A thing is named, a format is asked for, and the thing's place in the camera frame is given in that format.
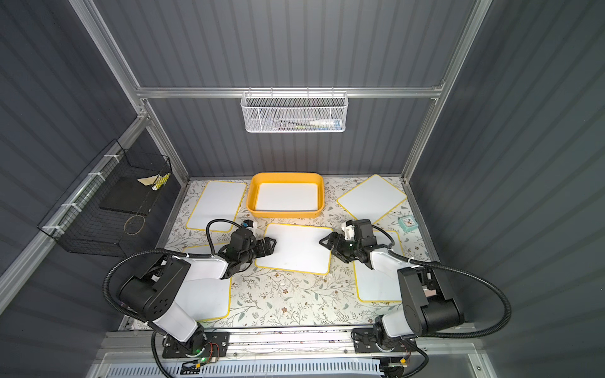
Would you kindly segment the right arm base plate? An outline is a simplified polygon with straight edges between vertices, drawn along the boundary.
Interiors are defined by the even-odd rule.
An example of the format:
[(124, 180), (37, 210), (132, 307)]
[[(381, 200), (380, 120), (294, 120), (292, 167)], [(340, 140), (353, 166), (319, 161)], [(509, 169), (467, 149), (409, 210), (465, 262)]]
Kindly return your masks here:
[(351, 339), (357, 354), (409, 354), (413, 351), (411, 346), (417, 346), (415, 339), (389, 338), (373, 328), (354, 328), (351, 331)]

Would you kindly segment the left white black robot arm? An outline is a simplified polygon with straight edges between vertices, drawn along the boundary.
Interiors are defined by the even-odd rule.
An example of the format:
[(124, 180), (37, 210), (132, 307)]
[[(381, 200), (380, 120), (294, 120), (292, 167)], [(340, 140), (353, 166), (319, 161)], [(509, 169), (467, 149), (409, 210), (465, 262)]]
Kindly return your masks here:
[[(218, 223), (235, 227), (229, 243), (219, 249), (210, 236), (211, 227)], [(117, 312), (192, 347), (193, 343), (204, 339), (203, 326), (176, 303), (177, 294), (187, 282), (227, 280), (244, 272), (256, 259), (272, 255), (277, 241), (268, 236), (257, 238), (254, 226), (250, 220), (242, 224), (222, 218), (210, 220), (205, 229), (210, 249), (206, 254), (159, 248), (128, 256), (107, 273), (102, 282), (102, 295)], [(146, 258), (147, 264), (126, 280), (115, 299), (110, 291), (114, 274), (137, 258)]]

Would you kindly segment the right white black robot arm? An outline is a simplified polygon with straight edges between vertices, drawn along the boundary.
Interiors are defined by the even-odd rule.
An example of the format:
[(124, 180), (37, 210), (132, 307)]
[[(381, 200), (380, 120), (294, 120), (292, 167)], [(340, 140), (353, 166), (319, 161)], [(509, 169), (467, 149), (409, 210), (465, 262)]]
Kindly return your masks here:
[[(396, 253), (394, 238), (367, 219), (344, 222), (339, 232), (329, 233), (319, 244), (344, 263), (359, 261), (367, 269), (398, 282), (402, 309), (376, 319), (377, 338), (475, 339), (503, 330), (512, 319), (510, 300), (496, 285), (464, 269)], [(502, 302), (503, 315), (496, 324), (472, 332), (452, 332), (465, 323), (465, 314), (449, 280), (450, 273), (485, 286)]]

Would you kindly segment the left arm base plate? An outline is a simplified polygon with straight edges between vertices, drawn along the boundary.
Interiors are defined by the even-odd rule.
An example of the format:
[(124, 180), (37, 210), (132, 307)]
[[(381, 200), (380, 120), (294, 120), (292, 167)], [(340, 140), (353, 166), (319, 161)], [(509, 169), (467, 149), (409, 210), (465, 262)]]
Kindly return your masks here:
[(226, 356), (229, 332), (197, 332), (188, 341), (180, 342), (170, 335), (162, 342), (164, 359), (201, 358), (204, 362)]

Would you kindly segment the yellow plastic storage box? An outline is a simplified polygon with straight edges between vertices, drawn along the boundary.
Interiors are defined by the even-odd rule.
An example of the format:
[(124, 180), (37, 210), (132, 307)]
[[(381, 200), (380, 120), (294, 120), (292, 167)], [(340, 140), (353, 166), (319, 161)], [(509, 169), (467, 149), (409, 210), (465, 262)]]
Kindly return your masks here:
[(325, 181), (317, 173), (258, 173), (247, 210), (257, 218), (317, 218), (325, 208)]

